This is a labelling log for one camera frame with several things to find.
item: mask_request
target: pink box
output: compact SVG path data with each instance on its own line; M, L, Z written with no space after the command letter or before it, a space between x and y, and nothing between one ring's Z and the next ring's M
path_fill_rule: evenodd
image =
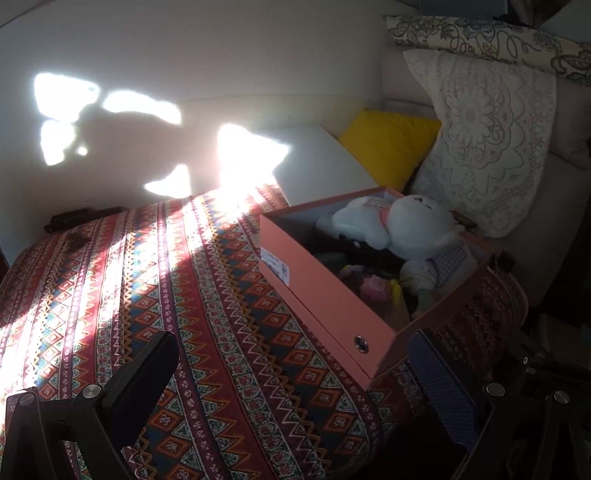
M477 270L422 316L395 330L300 243L312 233L320 215L334 213L362 196L396 199L403 195L378 187L262 215L261 252L275 272L262 260L259 267L293 312L367 390L406 357L408 339L416 330L438 330L472 298L494 250L474 235L463 233L478 260ZM365 340L367 352L356 346L356 337Z

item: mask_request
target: red patterned blanket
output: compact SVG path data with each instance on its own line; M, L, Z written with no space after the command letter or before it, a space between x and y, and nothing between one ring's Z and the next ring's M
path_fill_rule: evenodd
M363 392L258 272L258 216L283 206L272 186L238 202L216 191L82 225L86 242L70 231L26 250L0 290L2 402L32 385L49 400L104 384L165 329L181 360L125 449L140 478L323 478L361 466L426 400L406 364ZM490 272L440 336L482 374L525 309L512 279Z

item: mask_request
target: pink pillow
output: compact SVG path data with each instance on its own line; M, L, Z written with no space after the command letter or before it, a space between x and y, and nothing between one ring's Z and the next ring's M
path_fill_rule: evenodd
M591 168L591 88L558 78L550 151L579 168Z

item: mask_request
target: plush bunny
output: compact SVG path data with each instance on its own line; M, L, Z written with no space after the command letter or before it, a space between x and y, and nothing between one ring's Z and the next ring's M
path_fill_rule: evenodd
M423 195L409 195L393 204L361 197L334 215L324 215L316 227L338 238L366 242L376 250L390 249L405 260L425 260L461 244L463 229L451 213Z

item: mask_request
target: label sticker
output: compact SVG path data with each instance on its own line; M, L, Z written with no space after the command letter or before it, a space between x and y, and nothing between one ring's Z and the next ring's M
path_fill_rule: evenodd
M290 268L287 265L263 247L261 247L261 260L285 285L290 286Z

